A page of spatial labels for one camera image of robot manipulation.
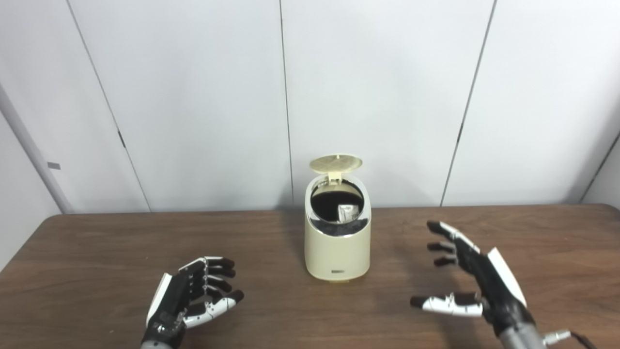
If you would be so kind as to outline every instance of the panel seam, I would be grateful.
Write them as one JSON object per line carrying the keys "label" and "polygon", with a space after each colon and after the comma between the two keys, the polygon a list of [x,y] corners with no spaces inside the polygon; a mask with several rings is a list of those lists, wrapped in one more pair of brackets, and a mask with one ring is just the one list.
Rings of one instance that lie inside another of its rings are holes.
{"label": "panel seam", "polygon": [[450,182],[450,176],[452,175],[454,159],[456,159],[456,152],[459,149],[461,136],[463,134],[463,127],[465,126],[465,120],[467,119],[467,112],[469,111],[469,104],[471,103],[471,96],[474,94],[474,87],[476,86],[476,79],[478,77],[478,72],[480,70],[480,63],[482,61],[482,56],[484,54],[484,48],[487,45],[487,38],[489,37],[489,30],[491,28],[491,22],[493,21],[493,15],[495,14],[495,5],[497,5],[497,0],[493,1],[493,6],[491,7],[491,13],[489,15],[489,22],[487,23],[487,29],[484,32],[484,39],[482,40],[482,46],[480,47],[480,54],[478,55],[478,62],[476,63],[476,70],[474,70],[474,78],[472,79],[471,87],[469,88],[469,95],[467,96],[467,103],[465,104],[463,118],[461,119],[461,127],[459,128],[459,133],[458,133],[458,136],[456,137],[456,143],[454,144],[454,152],[452,153],[452,160],[450,160],[450,168],[448,170],[448,175],[446,177],[446,184],[443,186],[443,193],[441,194],[441,201],[439,203],[439,207],[443,206],[443,201],[446,197],[446,192],[448,190],[448,183]]}
{"label": "panel seam", "polygon": [[605,157],[603,158],[603,161],[601,161],[601,164],[598,166],[598,168],[596,169],[596,172],[594,173],[594,176],[592,176],[592,179],[590,180],[590,182],[588,183],[588,186],[585,188],[585,191],[583,192],[583,195],[581,196],[581,199],[579,199],[579,204],[583,203],[583,200],[585,199],[585,196],[588,194],[588,192],[590,191],[590,188],[592,187],[592,184],[594,184],[594,180],[596,179],[596,177],[598,177],[599,173],[601,172],[601,170],[603,169],[603,166],[605,165],[605,163],[607,162],[607,159],[609,158],[611,152],[614,150],[614,148],[616,147],[616,144],[618,142],[618,138],[620,138],[620,132],[618,133],[618,135],[616,136],[616,139],[614,139],[614,142],[611,144],[611,147],[609,148],[609,150],[607,151],[607,154],[605,154]]}
{"label": "panel seam", "polygon": [[291,150],[291,124],[288,117],[288,85],[286,84],[286,55],[284,52],[284,19],[282,18],[282,0],[278,0],[280,4],[280,37],[282,40],[282,68],[284,71],[284,98],[286,104],[286,132],[288,136],[288,164],[291,174],[291,206],[295,205],[295,187],[293,184],[293,152]]}
{"label": "panel seam", "polygon": [[[82,45],[84,46],[84,49],[86,51],[86,55],[88,56],[88,60],[91,63],[91,67],[93,72],[95,73],[95,77],[97,78],[97,82],[99,84],[99,88],[101,89],[101,93],[104,95],[104,99],[105,99],[105,104],[108,107],[108,111],[110,111],[110,115],[112,116],[112,120],[114,121],[114,126],[116,127],[116,130],[118,132],[118,134],[121,134],[120,129],[118,128],[118,122],[116,120],[116,116],[114,115],[114,111],[112,111],[112,106],[110,105],[110,101],[108,100],[108,95],[105,93],[105,89],[103,86],[103,83],[101,82],[101,78],[99,77],[99,72],[97,71],[97,68],[95,67],[95,62],[92,60],[92,56],[91,56],[91,51],[88,49],[88,45],[86,45],[86,40],[84,39],[84,35],[82,34],[82,30],[79,27],[78,19],[76,18],[75,13],[73,12],[73,7],[71,6],[71,3],[69,0],[65,0],[67,3],[67,6],[69,7],[69,12],[71,13],[71,18],[73,18],[73,23],[76,26],[77,29],[77,33],[79,34],[80,39],[82,40]],[[127,147],[125,146],[125,144],[123,143],[123,147],[125,148],[125,153],[127,154],[127,158],[129,159],[129,164],[131,165],[131,169],[133,170],[133,174],[136,176],[136,180],[138,182],[138,186],[140,188],[140,191],[142,192],[142,196],[144,197],[144,201],[146,203],[146,207],[149,209],[149,212],[152,212],[153,210],[151,210],[151,205],[149,204],[149,200],[146,197],[146,193],[144,192],[144,187],[142,187],[142,182],[140,181],[140,178],[138,177],[138,172],[136,171],[136,166],[133,164],[133,160],[131,159],[131,155],[129,154],[129,149],[127,149]]]}

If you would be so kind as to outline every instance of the connector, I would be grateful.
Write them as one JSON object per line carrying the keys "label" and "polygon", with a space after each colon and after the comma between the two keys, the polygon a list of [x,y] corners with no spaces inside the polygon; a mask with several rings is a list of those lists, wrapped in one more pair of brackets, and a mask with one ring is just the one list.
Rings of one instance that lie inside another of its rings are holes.
{"label": "connector", "polygon": [[557,342],[561,340],[565,340],[566,338],[570,338],[570,331],[559,330],[559,331],[547,333],[544,336],[542,336],[542,342],[543,344],[549,346],[549,345],[556,344]]}

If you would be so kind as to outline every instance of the lid hinge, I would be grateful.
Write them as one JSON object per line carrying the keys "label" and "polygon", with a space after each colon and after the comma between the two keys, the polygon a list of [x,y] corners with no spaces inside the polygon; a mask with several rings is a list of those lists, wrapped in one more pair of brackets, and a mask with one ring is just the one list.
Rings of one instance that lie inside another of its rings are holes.
{"label": "lid hinge", "polygon": [[328,172],[327,173],[328,185],[340,185],[342,184],[342,173],[340,172]]}

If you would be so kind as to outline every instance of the white wall panel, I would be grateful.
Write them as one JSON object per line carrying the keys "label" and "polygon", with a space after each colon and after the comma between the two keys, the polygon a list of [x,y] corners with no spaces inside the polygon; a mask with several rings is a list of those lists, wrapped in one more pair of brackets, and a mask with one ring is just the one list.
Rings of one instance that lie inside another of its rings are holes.
{"label": "white wall panel", "polygon": [[577,202],[620,128],[620,2],[499,0],[444,205]]}
{"label": "white wall panel", "polygon": [[491,7],[282,0],[295,203],[344,152],[374,206],[438,206]]}
{"label": "white wall panel", "polygon": [[0,113],[0,270],[43,220],[59,214],[41,177]]}
{"label": "white wall panel", "polygon": [[1,1],[0,52],[2,108],[61,165],[49,174],[68,211],[147,211],[67,4]]}
{"label": "white wall panel", "polygon": [[151,209],[290,205],[278,0],[71,4]]}
{"label": "white wall panel", "polygon": [[583,198],[583,202],[608,204],[620,209],[620,145],[616,144],[611,150],[601,171]]}

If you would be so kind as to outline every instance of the trash can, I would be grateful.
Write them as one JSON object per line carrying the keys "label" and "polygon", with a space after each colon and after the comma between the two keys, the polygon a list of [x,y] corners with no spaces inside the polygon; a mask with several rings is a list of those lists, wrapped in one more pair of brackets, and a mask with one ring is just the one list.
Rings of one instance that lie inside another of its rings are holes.
{"label": "trash can", "polygon": [[345,154],[310,162],[321,175],[306,189],[304,254],[308,271],[317,279],[354,279],[370,267],[370,200],[364,184],[348,174],[361,164],[361,159]]}

